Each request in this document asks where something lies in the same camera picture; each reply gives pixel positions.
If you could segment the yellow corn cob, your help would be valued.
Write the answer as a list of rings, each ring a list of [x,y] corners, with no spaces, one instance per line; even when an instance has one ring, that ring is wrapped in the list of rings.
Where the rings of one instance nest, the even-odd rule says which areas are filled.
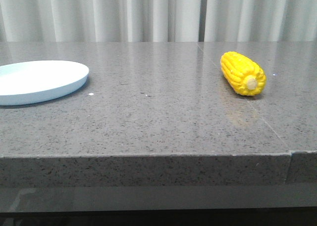
[[[222,55],[220,64],[223,76],[237,94],[255,96],[265,88],[266,74],[250,58],[237,52],[226,52]]]

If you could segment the light blue round plate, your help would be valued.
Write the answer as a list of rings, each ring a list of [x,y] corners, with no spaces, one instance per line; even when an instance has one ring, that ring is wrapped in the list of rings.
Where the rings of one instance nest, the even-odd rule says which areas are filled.
[[[0,104],[28,105],[53,100],[81,88],[89,68],[66,60],[36,60],[0,67]]]

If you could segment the white pleated curtain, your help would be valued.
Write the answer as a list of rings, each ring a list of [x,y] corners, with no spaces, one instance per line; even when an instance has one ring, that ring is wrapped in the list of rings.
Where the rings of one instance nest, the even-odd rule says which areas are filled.
[[[317,0],[0,0],[0,39],[315,41]]]

